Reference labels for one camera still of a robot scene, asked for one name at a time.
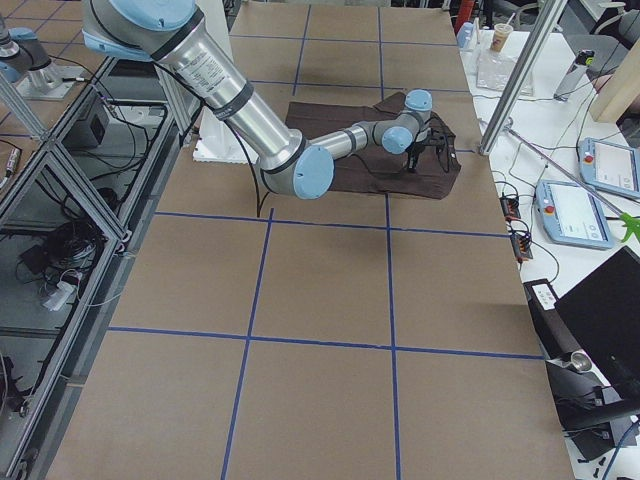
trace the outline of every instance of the white desk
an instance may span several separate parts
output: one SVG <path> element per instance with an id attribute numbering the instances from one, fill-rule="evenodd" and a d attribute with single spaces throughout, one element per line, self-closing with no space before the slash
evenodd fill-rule
<path id="1" fill-rule="evenodd" d="M 478 48 L 486 48 L 485 45 L 487 45 L 487 41 L 491 35 L 492 32 L 482 32 L 481 46 Z M 514 32 L 507 41 L 502 53 L 517 56 L 522 50 L 527 35 L 528 33 L 526 32 Z M 474 53 L 461 52 L 461 56 L 465 64 L 469 88 L 474 95 L 476 113 L 479 118 L 488 121 L 498 100 L 477 97 L 476 95 L 499 97 L 500 92 L 477 88 L 473 65 Z M 514 119 L 513 129 L 530 142 L 547 147 L 555 147 L 556 145 L 573 147 L 578 138 L 603 138 L 609 135 L 613 135 L 609 141 L 626 145 L 624 137 L 619 133 L 615 124 L 596 123 L 589 115 L 587 115 L 585 119 L 585 112 L 590 104 L 590 99 L 594 95 L 591 86 L 587 85 L 588 79 L 586 76 L 578 84 L 578 86 L 586 86 L 574 92 L 566 103 L 555 100 L 530 101 L 534 99 L 553 98 L 553 93 L 573 58 L 574 54 L 564 40 L 564 37 L 561 34 L 552 34 L 533 68 L 532 80 L 534 95 L 532 97 L 521 96 L 521 99 L 517 102 L 512 112 L 511 116 Z M 585 119 L 585 122 L 581 132 L 583 119 Z M 570 126 L 566 130 L 564 137 L 560 139 L 568 125 Z M 538 179 L 541 178 L 541 175 L 544 179 L 567 180 L 566 177 L 552 166 L 545 169 L 545 161 L 526 146 L 523 145 L 518 152 L 518 143 L 515 138 L 508 134 L 501 136 L 496 143 L 489 157 L 491 167 L 496 172 L 494 173 L 496 181 L 505 180 L 504 177 L 506 177 L 506 181 L 512 183 L 518 189 L 520 195 L 531 195 L 533 193 L 532 187 L 515 178 L 512 174 L 532 184 L 536 184 Z M 578 172 L 576 153 L 573 148 L 555 150 L 551 156 L 572 173 Z M 502 192 L 502 184 L 498 183 L 496 187 L 498 193 Z M 512 193 L 512 189 L 506 186 L 505 193 Z M 608 198 L 624 211 L 632 215 L 640 215 L 640 204 L 612 195 L 609 195 Z M 551 243 L 542 228 L 537 213 L 534 213 L 531 208 L 532 200 L 530 196 L 520 199 L 521 214 L 523 220 L 532 229 L 533 240 L 550 250 L 558 259 L 560 271 L 557 279 L 553 283 L 558 295 L 564 295 L 622 246 L 620 240 L 624 235 L 624 229 L 621 222 L 614 221 L 609 222 L 609 226 L 616 239 L 616 245 L 610 250 L 598 251 Z M 614 216 L 606 208 L 605 214 L 607 214 L 607 216 Z M 635 238 L 629 240 L 627 245 L 636 253 L 640 253 L 640 244 Z M 534 245 L 532 248 L 534 259 L 522 265 L 520 271 L 522 281 L 525 282 L 539 278 L 551 279 L 554 277 L 556 274 L 556 265 L 553 259 L 539 247 Z M 599 466 L 597 465 L 597 460 L 591 464 L 579 464 L 576 459 L 580 458 L 580 453 L 571 441 L 567 442 L 567 448 L 572 457 L 572 465 L 576 478 L 592 478 L 591 476 L 595 468 Z M 600 467 L 600 477 L 604 473 L 604 468 Z M 638 472 L 640 472 L 640 447 L 624 448 L 618 455 L 614 468 L 609 473 L 608 478 L 615 479 L 616 476 L 624 475 L 637 478 Z"/>

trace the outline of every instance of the iced coffee cup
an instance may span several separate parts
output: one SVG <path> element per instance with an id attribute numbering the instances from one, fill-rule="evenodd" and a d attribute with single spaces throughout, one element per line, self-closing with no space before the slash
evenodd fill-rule
<path id="1" fill-rule="evenodd" d="M 491 40 L 491 50 L 494 52 L 499 52 L 504 47 L 509 34 L 513 32 L 513 27 L 511 25 L 507 25 L 506 23 L 497 23 L 494 25 L 493 31 L 493 40 Z"/>

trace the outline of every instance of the white label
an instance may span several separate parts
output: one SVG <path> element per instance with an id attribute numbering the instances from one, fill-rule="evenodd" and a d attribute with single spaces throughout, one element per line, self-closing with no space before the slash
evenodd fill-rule
<path id="1" fill-rule="evenodd" d="M 565 237 L 603 241 L 595 207 L 581 187 L 551 185 L 560 233 Z"/>
<path id="2" fill-rule="evenodd" d="M 633 174 L 633 157 L 626 148 L 596 143 L 596 179 L 614 187 L 638 190 Z"/>
<path id="3" fill-rule="evenodd" d="M 189 65 L 178 70 L 178 73 L 204 98 L 210 97 L 228 78 L 222 65 L 207 52 L 200 53 Z"/>
<path id="4" fill-rule="evenodd" d="M 545 310 L 553 310 L 556 308 L 556 297 L 553 296 L 553 293 L 549 289 L 549 285 L 534 285 L 533 293 L 535 293 L 538 301 L 542 305 L 542 308 Z"/>

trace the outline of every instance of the computer monitor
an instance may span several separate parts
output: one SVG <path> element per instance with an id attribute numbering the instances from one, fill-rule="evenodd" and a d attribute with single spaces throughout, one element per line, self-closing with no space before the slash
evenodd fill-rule
<path id="1" fill-rule="evenodd" d="M 640 257 L 621 248 L 556 302 L 580 346 L 623 399 L 640 399 Z"/>

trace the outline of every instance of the red object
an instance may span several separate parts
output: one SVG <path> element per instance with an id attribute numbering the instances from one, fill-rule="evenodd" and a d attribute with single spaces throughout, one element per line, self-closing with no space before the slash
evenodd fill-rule
<path id="1" fill-rule="evenodd" d="M 456 24 L 453 27 L 453 31 L 458 34 L 458 30 L 462 28 L 464 22 L 468 22 L 471 19 L 471 13 L 473 13 L 473 7 L 476 4 L 476 0 L 462 0 L 460 9 L 458 10 L 458 18 L 456 18 Z"/>

